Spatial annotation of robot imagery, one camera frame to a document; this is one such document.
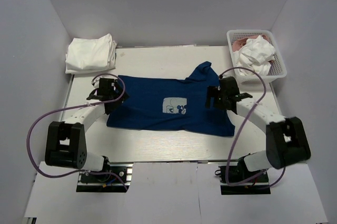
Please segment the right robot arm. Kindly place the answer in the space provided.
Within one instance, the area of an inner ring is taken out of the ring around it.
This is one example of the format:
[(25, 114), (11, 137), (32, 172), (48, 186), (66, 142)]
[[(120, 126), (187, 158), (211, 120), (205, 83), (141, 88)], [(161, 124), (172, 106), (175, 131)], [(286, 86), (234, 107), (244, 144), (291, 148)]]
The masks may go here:
[(265, 133), (265, 150), (239, 159), (237, 173), (244, 181), (252, 180), (257, 171), (281, 169), (311, 158), (302, 121), (275, 114), (255, 101), (252, 95), (240, 93), (234, 77), (221, 78), (217, 87), (209, 86), (205, 106), (232, 111)]

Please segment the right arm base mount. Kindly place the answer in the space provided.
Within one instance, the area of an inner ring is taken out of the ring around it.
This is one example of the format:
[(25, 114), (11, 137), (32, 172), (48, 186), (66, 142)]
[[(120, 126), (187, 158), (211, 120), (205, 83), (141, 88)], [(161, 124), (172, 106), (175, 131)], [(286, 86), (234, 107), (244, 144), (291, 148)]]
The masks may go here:
[[(221, 195), (269, 195), (271, 193), (269, 177), (266, 170), (259, 177), (250, 179), (248, 182), (237, 186), (229, 186), (226, 183), (225, 171), (226, 165), (223, 165), (219, 166), (214, 172), (215, 176), (220, 179)], [(229, 166), (229, 182), (238, 183), (258, 173), (259, 171), (248, 171), (247, 168), (244, 167), (243, 158), (240, 158), (238, 162), (232, 162)]]

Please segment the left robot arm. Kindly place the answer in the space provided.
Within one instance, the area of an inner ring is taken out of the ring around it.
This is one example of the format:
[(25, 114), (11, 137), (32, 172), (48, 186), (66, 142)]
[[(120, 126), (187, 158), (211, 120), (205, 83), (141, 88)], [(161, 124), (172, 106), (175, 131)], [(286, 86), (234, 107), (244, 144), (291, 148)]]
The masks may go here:
[(99, 181), (111, 176), (107, 157), (87, 151), (86, 132), (101, 117), (116, 110), (129, 95), (120, 79), (102, 77), (98, 87), (87, 97), (87, 103), (64, 121), (54, 121), (48, 127), (45, 163), (49, 166), (93, 172)]

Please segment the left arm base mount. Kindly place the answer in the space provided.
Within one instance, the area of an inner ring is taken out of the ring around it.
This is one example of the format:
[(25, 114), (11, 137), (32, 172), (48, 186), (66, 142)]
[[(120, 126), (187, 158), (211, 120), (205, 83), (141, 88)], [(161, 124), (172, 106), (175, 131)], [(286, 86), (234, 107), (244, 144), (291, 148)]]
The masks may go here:
[[(132, 179), (132, 164), (111, 164), (110, 172), (115, 173), (128, 188)], [(125, 193), (126, 189), (116, 176), (80, 173), (76, 192)]]

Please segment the blue Mickey print t-shirt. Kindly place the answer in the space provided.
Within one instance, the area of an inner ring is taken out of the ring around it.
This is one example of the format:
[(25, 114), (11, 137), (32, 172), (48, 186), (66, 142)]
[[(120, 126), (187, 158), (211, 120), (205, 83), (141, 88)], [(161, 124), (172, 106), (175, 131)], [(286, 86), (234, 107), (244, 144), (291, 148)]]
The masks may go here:
[(207, 88), (219, 85), (211, 65), (199, 64), (185, 79), (120, 76), (129, 98), (110, 113), (107, 127), (234, 136), (227, 112), (205, 107)]

